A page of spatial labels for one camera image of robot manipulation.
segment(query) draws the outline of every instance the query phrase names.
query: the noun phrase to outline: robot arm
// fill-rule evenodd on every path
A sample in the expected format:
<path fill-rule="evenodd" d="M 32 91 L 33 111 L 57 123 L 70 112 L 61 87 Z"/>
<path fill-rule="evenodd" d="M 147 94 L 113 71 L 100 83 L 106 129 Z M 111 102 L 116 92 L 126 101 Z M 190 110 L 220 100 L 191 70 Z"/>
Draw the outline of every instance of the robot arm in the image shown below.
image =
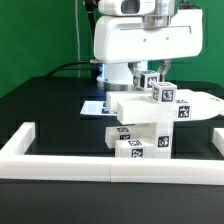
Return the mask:
<path fill-rule="evenodd" d="M 165 60 L 165 66 L 158 69 L 164 81 L 171 59 L 197 56 L 201 52 L 202 10 L 194 9 L 193 3 L 101 0 L 98 8 L 105 16 L 96 25 L 94 54 L 106 65 L 115 64 L 109 67 L 120 63 Z M 132 67 L 132 74 L 139 77 L 135 65 L 129 65 L 129 68 Z M 115 82 L 119 82 L 120 77 L 119 74 Z"/>

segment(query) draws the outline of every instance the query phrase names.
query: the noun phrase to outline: long white block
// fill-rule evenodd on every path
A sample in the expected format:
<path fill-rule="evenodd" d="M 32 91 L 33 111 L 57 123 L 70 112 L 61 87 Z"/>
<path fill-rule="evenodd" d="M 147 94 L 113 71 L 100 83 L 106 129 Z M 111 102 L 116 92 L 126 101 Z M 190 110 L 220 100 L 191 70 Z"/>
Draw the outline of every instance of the long white block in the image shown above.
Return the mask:
<path fill-rule="evenodd" d="M 223 161 L 124 159 L 111 166 L 111 182 L 224 185 Z"/>
<path fill-rule="evenodd" d="M 150 97 L 141 100 L 119 101 L 117 119 L 122 124 L 154 123 L 157 121 L 187 121 L 213 118 L 223 112 L 224 101 L 203 92 L 183 92 L 177 90 L 178 103 L 159 104 Z"/>
<path fill-rule="evenodd" d="M 35 138 L 35 123 L 24 122 L 0 151 L 2 155 L 23 155 Z"/>
<path fill-rule="evenodd" d="M 224 156 L 224 128 L 214 128 L 212 143 Z"/>
<path fill-rule="evenodd" d="M 78 156 L 1 156 L 0 178 L 110 182 L 112 159 Z"/>
<path fill-rule="evenodd" d="M 117 112 L 117 103 L 118 101 L 126 101 L 126 100 L 140 100 L 142 96 L 150 96 L 152 94 L 152 90 L 147 92 L 142 91 L 114 91 L 107 92 L 106 95 L 106 105 L 109 111 Z"/>

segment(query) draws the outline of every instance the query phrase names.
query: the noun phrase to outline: black tabletop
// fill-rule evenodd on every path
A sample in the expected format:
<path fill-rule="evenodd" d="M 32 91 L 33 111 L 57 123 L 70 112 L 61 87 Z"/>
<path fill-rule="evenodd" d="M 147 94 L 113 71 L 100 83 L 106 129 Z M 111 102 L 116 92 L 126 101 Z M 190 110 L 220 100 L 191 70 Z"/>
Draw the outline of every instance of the black tabletop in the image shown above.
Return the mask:
<path fill-rule="evenodd" d="M 224 98 L 217 84 L 178 82 L 178 88 Z M 32 78 L 0 99 L 0 144 L 24 121 L 36 123 L 27 154 L 114 156 L 104 142 L 115 117 L 81 116 L 85 100 L 105 100 L 91 79 Z M 212 144 L 219 116 L 177 122 L 173 158 L 223 159 Z M 221 223 L 224 187 L 175 184 L 0 180 L 2 223 Z"/>

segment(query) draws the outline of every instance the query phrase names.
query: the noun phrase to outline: white cube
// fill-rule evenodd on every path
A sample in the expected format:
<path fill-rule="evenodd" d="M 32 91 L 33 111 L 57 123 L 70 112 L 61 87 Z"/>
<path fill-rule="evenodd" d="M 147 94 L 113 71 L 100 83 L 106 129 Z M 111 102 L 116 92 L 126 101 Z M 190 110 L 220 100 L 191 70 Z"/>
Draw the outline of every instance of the white cube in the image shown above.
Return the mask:
<path fill-rule="evenodd" d="M 140 77 L 134 77 L 134 85 L 144 91 L 152 88 L 153 82 L 159 82 L 160 73 L 155 71 L 144 71 L 140 72 Z"/>
<path fill-rule="evenodd" d="M 153 158 L 154 145 L 150 139 L 131 139 L 117 141 L 115 157 L 119 158 Z"/>
<path fill-rule="evenodd" d="M 158 103 L 174 103 L 177 86 L 170 82 L 153 82 L 152 99 Z"/>

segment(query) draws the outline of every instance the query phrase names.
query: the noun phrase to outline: green backdrop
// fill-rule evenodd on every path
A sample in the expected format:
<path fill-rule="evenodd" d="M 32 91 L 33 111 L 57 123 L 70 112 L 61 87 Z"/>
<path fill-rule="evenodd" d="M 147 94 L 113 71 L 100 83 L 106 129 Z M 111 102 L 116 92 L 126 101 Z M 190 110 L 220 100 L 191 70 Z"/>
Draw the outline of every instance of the green backdrop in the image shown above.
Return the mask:
<path fill-rule="evenodd" d="M 174 61 L 178 80 L 224 85 L 224 4 L 195 0 L 204 10 L 204 48 L 199 57 Z M 79 0 L 81 60 L 92 58 L 83 1 Z M 76 61 L 75 0 L 2 0 L 0 7 L 0 96 L 30 77 Z"/>

